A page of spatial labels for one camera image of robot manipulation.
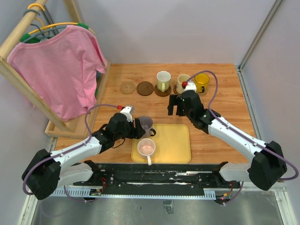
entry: gray wall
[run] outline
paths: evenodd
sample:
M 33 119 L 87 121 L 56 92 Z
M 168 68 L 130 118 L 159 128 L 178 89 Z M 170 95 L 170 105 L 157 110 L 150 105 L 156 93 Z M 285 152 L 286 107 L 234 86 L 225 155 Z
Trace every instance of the gray wall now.
M 244 69 L 262 135 L 300 168 L 300 1 L 283 3 Z M 300 222 L 300 179 L 286 182 Z
M 31 3 L 31 0 L 0 0 L 0 44 Z M 69 21 L 62 0 L 49 1 L 48 5 L 56 21 Z M 0 224 L 15 225 L 26 197 L 21 175 L 34 154 L 49 146 L 50 138 L 44 134 L 48 120 L 1 75 L 0 106 Z
M 77 0 L 112 63 L 239 64 L 274 0 Z

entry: white mug handle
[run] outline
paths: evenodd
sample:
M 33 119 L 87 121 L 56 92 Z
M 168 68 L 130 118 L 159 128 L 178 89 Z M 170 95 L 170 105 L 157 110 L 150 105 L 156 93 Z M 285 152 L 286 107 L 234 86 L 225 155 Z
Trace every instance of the white mug handle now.
M 152 163 L 151 163 L 151 157 L 147 156 L 147 159 L 148 159 L 148 165 L 152 165 Z

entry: dark brown coaster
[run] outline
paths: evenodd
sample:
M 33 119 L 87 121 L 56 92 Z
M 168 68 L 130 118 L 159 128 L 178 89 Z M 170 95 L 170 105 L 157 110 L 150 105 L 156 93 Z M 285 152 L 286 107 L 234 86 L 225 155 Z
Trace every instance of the dark brown coaster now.
M 176 87 L 177 87 L 177 84 L 173 87 L 174 94 L 175 94 L 175 95 L 180 95 L 180 94 L 177 92 Z
M 135 84 L 131 81 L 123 82 L 120 86 L 120 90 L 124 94 L 130 94 L 135 91 Z
M 157 94 L 157 95 L 160 96 L 160 97 L 166 97 L 166 96 L 168 96 L 168 95 L 171 93 L 171 91 L 172 91 L 171 86 L 168 88 L 168 90 L 166 90 L 166 91 L 164 91 L 164 92 L 160 91 L 160 90 L 158 89 L 158 86 L 157 86 L 157 85 L 155 85 L 155 87 L 154 87 L 154 92 L 155 92 L 155 94 Z
M 148 81 L 140 82 L 136 87 L 137 93 L 139 93 L 142 96 L 148 96 L 152 94 L 153 90 L 153 84 Z

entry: pink shirt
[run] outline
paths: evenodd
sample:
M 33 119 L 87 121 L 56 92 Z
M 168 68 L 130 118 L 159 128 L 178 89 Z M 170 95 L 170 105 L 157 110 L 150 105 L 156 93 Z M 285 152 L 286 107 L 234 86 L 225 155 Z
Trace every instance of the pink shirt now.
M 49 40 L 17 44 L 7 61 L 63 121 L 94 106 L 96 70 L 107 66 L 96 37 L 73 25 Z

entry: wooden frame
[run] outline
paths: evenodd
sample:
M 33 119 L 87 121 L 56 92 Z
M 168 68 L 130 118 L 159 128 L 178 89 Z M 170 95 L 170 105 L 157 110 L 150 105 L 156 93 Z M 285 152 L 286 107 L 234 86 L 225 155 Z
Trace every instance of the wooden frame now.
M 36 3 L 44 6 L 47 0 L 37 0 Z M 79 11 L 76 7 L 74 0 L 64 0 L 65 6 L 72 20 L 81 22 Z M 31 7 L 36 11 L 41 11 L 38 6 Z M 10 33 L 7 39 L 0 47 L 0 73 L 7 78 L 12 85 L 14 85 L 27 99 L 35 105 L 45 116 L 50 120 L 46 129 L 46 134 L 51 137 L 71 137 L 71 138 L 85 138 L 88 135 L 88 131 L 84 125 L 84 115 L 63 122 L 56 113 L 48 106 L 48 104 L 27 84 L 27 82 L 18 74 L 18 72 L 12 68 L 7 62 L 6 58 L 11 53 L 13 48 L 19 43 L 20 38 L 26 32 L 30 24 L 33 22 L 37 14 L 35 12 L 28 12 L 17 24 L 14 30 Z M 106 73 L 102 75 L 100 83 L 98 83 L 98 95 L 97 103 L 101 102 L 103 96 L 104 86 L 109 73 L 110 64 L 106 69 Z M 98 109 L 94 109 L 88 118 L 88 125 L 93 127 L 97 116 Z

